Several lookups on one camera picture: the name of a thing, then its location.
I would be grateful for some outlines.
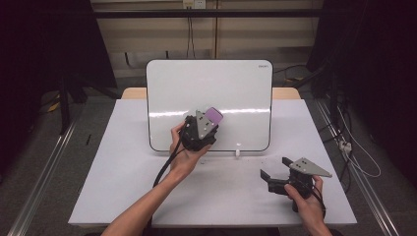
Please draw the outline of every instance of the forearm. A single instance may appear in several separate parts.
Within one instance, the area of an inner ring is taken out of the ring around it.
[[[114,219],[102,235],[141,235],[151,216],[178,183],[178,178],[168,174],[156,187]]]

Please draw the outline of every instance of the wall outlet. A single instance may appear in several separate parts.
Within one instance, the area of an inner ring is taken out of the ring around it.
[[[183,0],[184,9],[194,9],[194,0]]]
[[[194,0],[194,9],[205,9],[206,0]]]

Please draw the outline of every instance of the black device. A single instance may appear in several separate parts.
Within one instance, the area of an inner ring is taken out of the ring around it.
[[[205,113],[197,110],[196,116],[187,116],[186,125],[180,132],[184,148],[198,151],[207,145],[214,144],[216,141],[214,135],[222,119],[223,115],[213,107]]]
[[[292,161],[287,157],[283,157],[282,163],[289,167],[289,177],[287,180],[272,179],[264,170],[261,169],[261,178],[268,183],[268,190],[271,193],[288,196],[284,186],[286,184],[290,184],[298,191],[303,199],[308,199],[311,195],[314,195],[321,203],[325,215],[326,208],[323,203],[323,197],[318,196],[313,191],[313,175],[331,177],[331,174],[304,157],[297,161]],[[298,212],[298,206],[295,201],[292,203],[292,209],[295,212]]]

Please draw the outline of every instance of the person's left hand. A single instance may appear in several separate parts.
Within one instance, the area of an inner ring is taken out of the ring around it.
[[[179,132],[184,125],[185,121],[171,129],[172,144],[169,148],[169,153],[174,151],[175,147],[180,141]],[[211,145],[205,146],[199,151],[191,151],[184,149],[183,145],[181,144],[177,150],[177,156],[171,162],[171,169],[169,174],[174,175],[175,179],[181,182],[194,170],[200,157],[206,154],[209,148],[211,148]]]

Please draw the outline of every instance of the person's right hand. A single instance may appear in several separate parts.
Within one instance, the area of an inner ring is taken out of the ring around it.
[[[323,192],[323,180],[319,176],[314,175],[315,181],[314,191],[319,196]],[[330,231],[325,225],[322,206],[313,195],[308,199],[303,199],[298,191],[287,184],[284,186],[288,193],[288,198],[294,200],[298,206],[298,213],[303,220],[304,228],[312,235],[331,235]]]

